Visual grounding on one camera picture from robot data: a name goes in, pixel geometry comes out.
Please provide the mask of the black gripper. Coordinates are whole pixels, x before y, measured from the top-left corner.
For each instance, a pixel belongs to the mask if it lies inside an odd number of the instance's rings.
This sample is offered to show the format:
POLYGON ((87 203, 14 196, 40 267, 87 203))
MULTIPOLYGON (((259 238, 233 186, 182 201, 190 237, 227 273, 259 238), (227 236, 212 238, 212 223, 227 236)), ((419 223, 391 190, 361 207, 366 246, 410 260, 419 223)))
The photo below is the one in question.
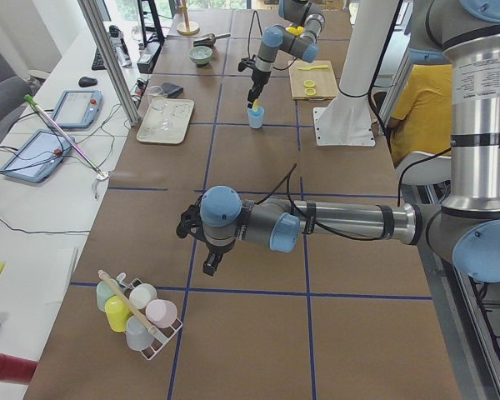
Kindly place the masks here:
POLYGON ((176 227, 176 234, 179 238, 191 235, 193 238, 206 244, 208 255, 202 265, 202 271, 208 276, 213 276, 220 262, 223 260, 223 255, 234 248, 235 239, 229 237, 228 239, 222 239, 220 244, 214 244, 213 240, 206 236, 205 227, 200 217, 202 198, 203 195, 200 195, 197 201, 181 214, 180 222, 176 227))
POLYGON ((244 71, 246 68, 252 70, 252 88, 247 95, 247 107, 252 108, 257 102, 264 86, 268 83, 272 71, 272 64, 260 57, 243 57, 238 63, 237 70, 244 71))

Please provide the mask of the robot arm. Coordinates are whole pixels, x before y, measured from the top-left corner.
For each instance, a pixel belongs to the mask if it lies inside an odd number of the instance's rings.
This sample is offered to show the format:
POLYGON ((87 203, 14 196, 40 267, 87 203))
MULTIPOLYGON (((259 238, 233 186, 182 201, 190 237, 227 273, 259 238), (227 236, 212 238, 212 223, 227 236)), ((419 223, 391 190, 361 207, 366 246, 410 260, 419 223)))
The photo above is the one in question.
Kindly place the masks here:
MULTIPOLYGON (((346 84, 314 118, 317 145, 360 144, 361 111, 368 101, 376 58, 363 61, 363 35, 386 35, 395 25, 399 1, 362 3, 343 72, 346 84)), ((315 61, 325 27, 323 12, 309 1, 280 1, 280 18, 304 27, 297 37, 282 25, 267 27, 257 56, 244 57, 239 72, 252 70, 248 111, 258 100, 279 51, 315 61)), ((207 245, 202 270, 212 276, 236 239, 291 252, 298 235, 331 233, 370 242, 396 239, 407 245, 425 240, 458 271, 485 283, 500 282, 500 1, 414 1, 409 60, 420 65, 452 65, 451 189, 437 205, 404 203, 396 207, 293 201, 268 194, 242 200, 227 186, 211 187, 182 213, 180 238, 191 235, 207 245)), ((379 37, 383 52, 390 36, 379 37)))
POLYGON ((253 85, 247 95, 247 107, 252 108, 268 83, 278 51, 281 50, 307 63, 312 63, 318 55, 318 37, 325 27, 325 17, 319 5, 311 1, 280 1, 278 15, 302 27, 303 31, 295 35, 281 25, 267 27, 262 34, 262 41, 257 55, 243 57, 238 64, 238 71, 252 70, 253 85))

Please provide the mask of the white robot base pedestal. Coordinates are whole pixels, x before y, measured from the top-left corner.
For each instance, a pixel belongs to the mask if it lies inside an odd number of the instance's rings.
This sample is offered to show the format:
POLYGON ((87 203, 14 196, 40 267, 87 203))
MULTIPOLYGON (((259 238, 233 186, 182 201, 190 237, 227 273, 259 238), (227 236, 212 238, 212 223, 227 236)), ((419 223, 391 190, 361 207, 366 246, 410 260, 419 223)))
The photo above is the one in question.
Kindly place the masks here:
POLYGON ((315 107, 316 144, 372 147, 375 139, 368 105, 384 47, 393 34, 400 1, 361 1, 353 25, 337 96, 327 107, 315 107))

